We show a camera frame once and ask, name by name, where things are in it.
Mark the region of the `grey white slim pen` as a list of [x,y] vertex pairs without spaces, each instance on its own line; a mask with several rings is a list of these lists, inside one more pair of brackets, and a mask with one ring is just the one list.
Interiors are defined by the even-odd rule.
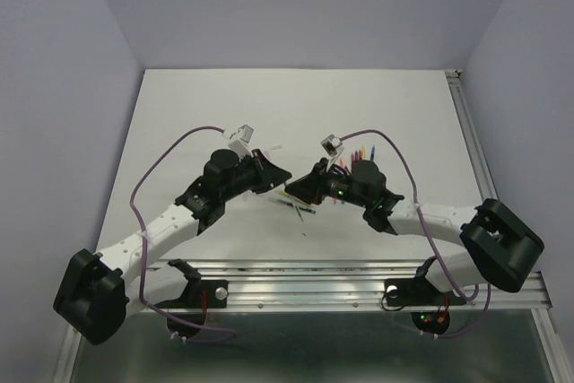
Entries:
[[293,207],[293,209],[295,210],[295,213],[298,215],[299,219],[301,222],[304,222],[304,219],[302,217],[302,214],[300,212],[300,208],[295,200],[295,198],[292,196],[291,200],[290,200],[291,206]]

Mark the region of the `green black pen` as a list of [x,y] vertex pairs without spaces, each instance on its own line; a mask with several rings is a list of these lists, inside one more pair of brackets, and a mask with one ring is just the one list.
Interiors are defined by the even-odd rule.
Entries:
[[303,205],[299,205],[299,204],[293,204],[291,201],[288,201],[286,199],[277,199],[276,200],[277,203],[281,204],[281,205],[285,205],[285,206],[289,206],[289,207],[294,207],[296,208],[298,211],[300,212],[304,212],[304,213],[312,213],[312,214],[316,214],[317,211],[313,208],[307,207],[307,206],[303,206]]

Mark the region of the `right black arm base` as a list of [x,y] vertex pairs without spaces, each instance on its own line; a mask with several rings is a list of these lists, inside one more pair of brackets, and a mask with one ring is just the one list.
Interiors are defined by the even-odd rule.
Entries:
[[451,306],[465,305],[465,300],[453,291],[440,292],[425,276],[436,257],[428,258],[415,272],[413,278],[392,278],[386,281],[385,292],[380,300],[384,311],[400,311],[407,307],[427,307],[430,310],[412,311],[415,327],[424,334],[444,335],[450,325]]

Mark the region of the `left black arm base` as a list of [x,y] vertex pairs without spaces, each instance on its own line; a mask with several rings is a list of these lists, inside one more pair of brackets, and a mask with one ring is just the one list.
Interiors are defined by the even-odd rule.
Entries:
[[188,262],[172,259],[146,275],[144,296],[156,309],[179,319],[166,317],[166,326],[175,339],[211,343],[209,338],[199,336],[202,331],[199,326],[207,324],[210,310],[227,308],[229,282],[204,279]]

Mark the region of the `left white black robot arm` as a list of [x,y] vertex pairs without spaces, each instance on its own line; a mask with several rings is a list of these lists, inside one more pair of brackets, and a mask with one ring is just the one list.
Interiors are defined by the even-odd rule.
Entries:
[[65,270],[53,309],[90,344],[108,341],[126,318],[164,301],[193,304],[200,274],[182,260],[159,270],[148,266],[181,243],[218,222],[225,205],[246,192],[264,194],[292,174],[255,149],[238,155],[232,149],[212,153],[202,174],[151,222],[117,244],[92,253],[75,253]]

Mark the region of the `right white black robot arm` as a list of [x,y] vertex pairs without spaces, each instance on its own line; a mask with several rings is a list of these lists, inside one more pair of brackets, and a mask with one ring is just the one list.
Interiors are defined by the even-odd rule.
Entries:
[[359,206],[363,220],[377,232],[464,248],[449,257],[428,258],[412,279],[393,284],[396,297],[433,302],[445,292],[482,283],[516,293],[544,252],[539,236],[501,201],[488,198],[476,207],[419,204],[391,192],[373,161],[357,161],[344,173],[321,159],[285,191],[306,204],[332,197]]

